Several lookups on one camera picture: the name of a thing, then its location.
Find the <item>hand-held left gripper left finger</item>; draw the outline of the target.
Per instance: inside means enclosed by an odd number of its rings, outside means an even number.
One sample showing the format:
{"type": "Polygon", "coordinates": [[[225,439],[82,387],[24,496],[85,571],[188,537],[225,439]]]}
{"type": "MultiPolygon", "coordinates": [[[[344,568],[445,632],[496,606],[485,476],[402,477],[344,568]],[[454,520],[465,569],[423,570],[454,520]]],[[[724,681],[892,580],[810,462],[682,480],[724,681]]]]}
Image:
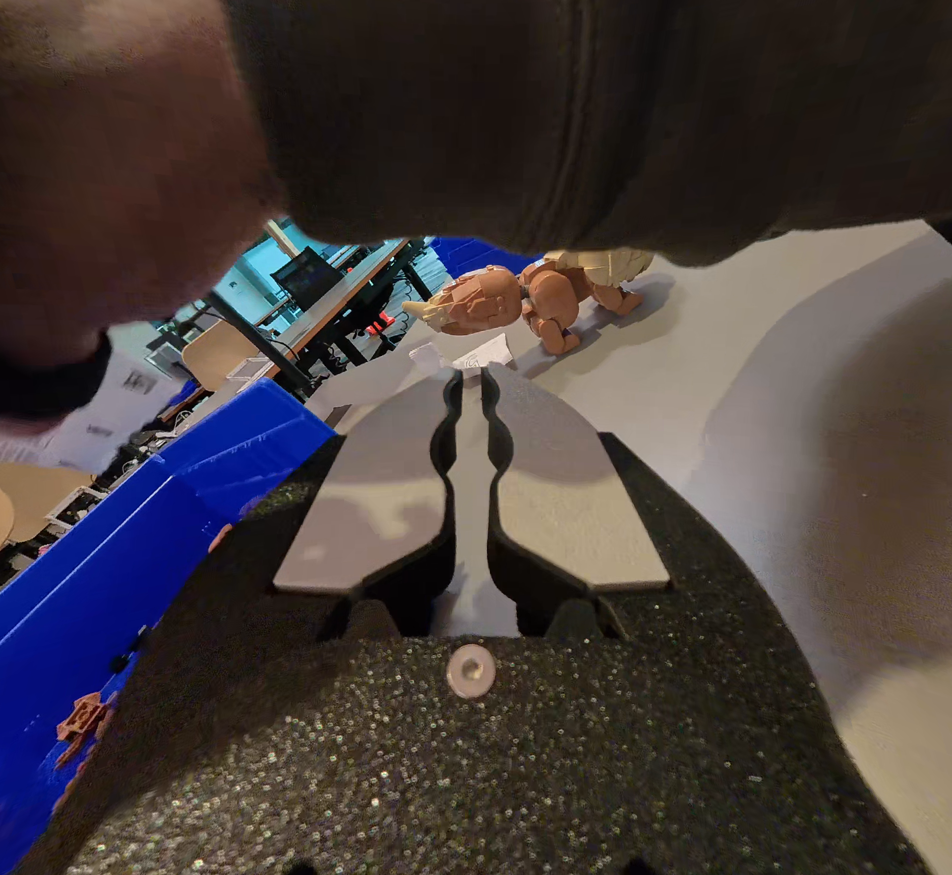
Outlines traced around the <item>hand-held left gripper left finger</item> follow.
{"type": "Polygon", "coordinates": [[[434,547],[452,530],[455,427],[463,375],[417,381],[343,436],[279,570],[293,593],[357,593],[434,547]]]}

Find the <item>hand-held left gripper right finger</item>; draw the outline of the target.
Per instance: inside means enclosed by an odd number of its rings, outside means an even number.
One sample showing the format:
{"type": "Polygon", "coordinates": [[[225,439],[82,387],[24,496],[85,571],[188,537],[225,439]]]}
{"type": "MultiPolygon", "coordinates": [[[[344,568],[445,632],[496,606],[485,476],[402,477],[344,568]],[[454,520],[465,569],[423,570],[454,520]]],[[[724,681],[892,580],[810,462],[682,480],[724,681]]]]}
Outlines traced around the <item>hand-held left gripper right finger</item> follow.
{"type": "Polygon", "coordinates": [[[482,369],[500,543],[577,591],[664,588],[669,573],[598,431],[507,366],[482,369]]]}

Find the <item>blue plastic bin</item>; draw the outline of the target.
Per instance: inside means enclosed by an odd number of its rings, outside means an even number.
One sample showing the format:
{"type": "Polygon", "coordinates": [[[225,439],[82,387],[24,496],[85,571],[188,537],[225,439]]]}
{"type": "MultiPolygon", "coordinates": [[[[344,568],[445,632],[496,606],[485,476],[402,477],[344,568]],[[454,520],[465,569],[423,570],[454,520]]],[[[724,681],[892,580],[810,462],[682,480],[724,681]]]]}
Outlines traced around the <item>blue plastic bin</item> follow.
{"type": "Polygon", "coordinates": [[[166,612],[226,524],[335,431],[262,381],[152,456],[1,595],[1,869],[45,828],[68,772],[57,726],[120,688],[122,660],[166,612]]]}

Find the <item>person's right hand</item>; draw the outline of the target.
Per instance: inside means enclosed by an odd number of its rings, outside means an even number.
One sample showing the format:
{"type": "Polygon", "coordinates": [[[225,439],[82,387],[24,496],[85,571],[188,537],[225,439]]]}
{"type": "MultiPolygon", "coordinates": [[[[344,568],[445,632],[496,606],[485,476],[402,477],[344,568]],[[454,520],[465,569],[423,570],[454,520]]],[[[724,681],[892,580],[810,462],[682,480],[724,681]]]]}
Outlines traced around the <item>person's right hand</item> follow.
{"type": "Polygon", "coordinates": [[[221,0],[1,1],[3,429],[41,433],[284,197],[221,0]]]}

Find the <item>white circle-patterned sheet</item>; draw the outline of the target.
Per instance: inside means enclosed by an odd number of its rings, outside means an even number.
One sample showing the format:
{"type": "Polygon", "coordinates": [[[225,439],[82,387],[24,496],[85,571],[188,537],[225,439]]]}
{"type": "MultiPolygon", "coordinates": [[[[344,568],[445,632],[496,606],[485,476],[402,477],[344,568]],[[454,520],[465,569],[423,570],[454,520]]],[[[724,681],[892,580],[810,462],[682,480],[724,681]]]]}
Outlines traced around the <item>white circle-patterned sheet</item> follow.
{"type": "Polygon", "coordinates": [[[506,365],[512,361],[506,333],[477,345],[455,360],[449,360],[435,342],[428,342],[413,348],[409,352],[411,362],[425,375],[432,375],[441,369],[461,371],[466,378],[478,376],[486,366],[496,363],[506,365]]]}

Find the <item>black stand bar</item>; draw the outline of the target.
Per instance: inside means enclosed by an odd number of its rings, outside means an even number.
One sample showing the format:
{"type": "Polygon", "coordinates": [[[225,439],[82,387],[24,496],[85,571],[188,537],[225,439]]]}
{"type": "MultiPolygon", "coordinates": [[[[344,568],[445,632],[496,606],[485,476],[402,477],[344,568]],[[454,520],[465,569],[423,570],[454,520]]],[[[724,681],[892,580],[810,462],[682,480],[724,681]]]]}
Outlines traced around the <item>black stand bar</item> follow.
{"type": "Polygon", "coordinates": [[[316,381],[299,369],[281,349],[275,347],[253,323],[246,321],[244,317],[237,310],[234,310],[218,293],[210,290],[205,295],[204,300],[217,310],[224,320],[238,329],[250,343],[257,346],[258,350],[284,373],[288,382],[292,383],[292,390],[294,392],[304,398],[309,398],[315,392],[316,381]]]}

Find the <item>tan brown brick figure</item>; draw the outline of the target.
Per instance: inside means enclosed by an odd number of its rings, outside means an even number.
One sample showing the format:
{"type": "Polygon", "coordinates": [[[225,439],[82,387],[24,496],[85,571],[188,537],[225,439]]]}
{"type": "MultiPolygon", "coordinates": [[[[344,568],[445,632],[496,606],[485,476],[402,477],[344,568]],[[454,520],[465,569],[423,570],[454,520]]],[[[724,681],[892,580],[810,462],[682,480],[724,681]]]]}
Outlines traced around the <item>tan brown brick figure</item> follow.
{"type": "Polygon", "coordinates": [[[594,301],[625,317],[643,295],[624,284],[644,273],[652,252],[636,249],[553,250],[519,274],[491,264],[451,282],[424,302],[405,301],[402,310],[436,332],[468,336],[503,328],[522,318],[544,349],[560,356],[579,345],[573,324],[580,305],[594,301]]]}

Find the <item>long wooden desk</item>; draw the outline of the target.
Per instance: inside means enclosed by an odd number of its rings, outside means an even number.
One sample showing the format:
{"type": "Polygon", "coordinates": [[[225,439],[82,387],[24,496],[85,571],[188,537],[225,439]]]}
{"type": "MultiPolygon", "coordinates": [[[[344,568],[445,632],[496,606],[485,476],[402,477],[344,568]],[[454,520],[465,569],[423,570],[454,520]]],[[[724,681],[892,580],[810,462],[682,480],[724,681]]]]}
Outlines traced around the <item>long wooden desk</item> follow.
{"type": "MultiPolygon", "coordinates": [[[[376,250],[372,250],[362,262],[360,262],[350,273],[344,274],[344,278],[334,286],[323,298],[321,298],[314,307],[303,312],[303,315],[292,323],[288,332],[287,339],[275,347],[281,349],[292,362],[308,376],[308,366],[303,364],[301,358],[302,352],[312,345],[316,339],[324,338],[328,327],[336,322],[338,318],[346,312],[361,291],[372,281],[376,280],[383,272],[387,276],[392,276],[400,271],[405,271],[411,279],[411,287],[420,292],[425,292],[425,287],[419,281],[418,275],[412,269],[413,251],[410,250],[411,238],[400,238],[383,243],[376,250]]],[[[284,373],[272,363],[264,377],[281,379],[283,385],[288,391],[300,399],[292,390],[292,383],[288,382],[284,373]]],[[[216,398],[224,399],[226,396],[236,394],[242,386],[241,381],[226,381],[225,384],[213,393],[204,391],[200,387],[200,395],[214,394],[216,398]]]]}

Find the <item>black office chair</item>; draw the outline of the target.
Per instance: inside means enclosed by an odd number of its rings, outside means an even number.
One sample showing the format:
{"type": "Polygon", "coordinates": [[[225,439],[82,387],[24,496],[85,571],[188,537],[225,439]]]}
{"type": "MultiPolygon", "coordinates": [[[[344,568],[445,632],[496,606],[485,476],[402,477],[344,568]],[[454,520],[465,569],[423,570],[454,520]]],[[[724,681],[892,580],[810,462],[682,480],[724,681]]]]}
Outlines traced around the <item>black office chair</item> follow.
{"type": "Polygon", "coordinates": [[[290,262],[271,273],[270,278],[297,309],[306,311],[342,281],[344,274],[315,249],[305,247],[290,262]]]}

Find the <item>small blue storage bin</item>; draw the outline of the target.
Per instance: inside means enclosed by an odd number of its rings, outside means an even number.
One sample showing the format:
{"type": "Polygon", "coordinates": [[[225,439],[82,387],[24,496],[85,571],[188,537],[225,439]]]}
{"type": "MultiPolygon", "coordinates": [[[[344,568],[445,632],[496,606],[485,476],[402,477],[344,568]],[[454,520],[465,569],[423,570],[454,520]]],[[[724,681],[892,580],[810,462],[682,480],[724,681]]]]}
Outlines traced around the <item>small blue storage bin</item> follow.
{"type": "Polygon", "coordinates": [[[506,252],[475,238],[433,237],[428,240],[449,277],[477,272],[488,265],[506,265],[506,252]]]}

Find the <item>black plywood-edged panel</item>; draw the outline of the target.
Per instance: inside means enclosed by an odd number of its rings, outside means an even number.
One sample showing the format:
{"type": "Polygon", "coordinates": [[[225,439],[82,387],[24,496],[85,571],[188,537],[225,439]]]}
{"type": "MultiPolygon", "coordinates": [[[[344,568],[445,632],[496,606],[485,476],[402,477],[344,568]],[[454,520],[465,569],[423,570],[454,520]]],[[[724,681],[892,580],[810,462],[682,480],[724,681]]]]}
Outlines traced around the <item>black plywood-edged panel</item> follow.
{"type": "Polygon", "coordinates": [[[1,464],[1,490],[8,500],[2,504],[2,545],[33,538],[47,526],[55,505],[92,482],[92,474],[70,468],[1,464]]]}

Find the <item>pile of loose toy bricks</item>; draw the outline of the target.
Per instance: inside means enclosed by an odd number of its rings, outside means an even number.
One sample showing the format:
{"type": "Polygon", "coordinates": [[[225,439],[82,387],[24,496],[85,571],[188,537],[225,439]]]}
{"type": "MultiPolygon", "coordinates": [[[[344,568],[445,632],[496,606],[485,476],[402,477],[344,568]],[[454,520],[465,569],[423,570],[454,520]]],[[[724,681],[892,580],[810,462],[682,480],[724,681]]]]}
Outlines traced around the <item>pile of loose toy bricks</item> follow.
{"type": "Polygon", "coordinates": [[[125,675],[137,661],[141,651],[149,643],[153,626],[142,626],[127,650],[114,657],[110,663],[111,678],[99,691],[90,692],[73,702],[71,713],[56,727],[56,739],[65,746],[59,753],[54,768],[65,769],[79,759],[80,754],[93,742],[102,738],[113,716],[120,685],[116,680],[125,675]]]}

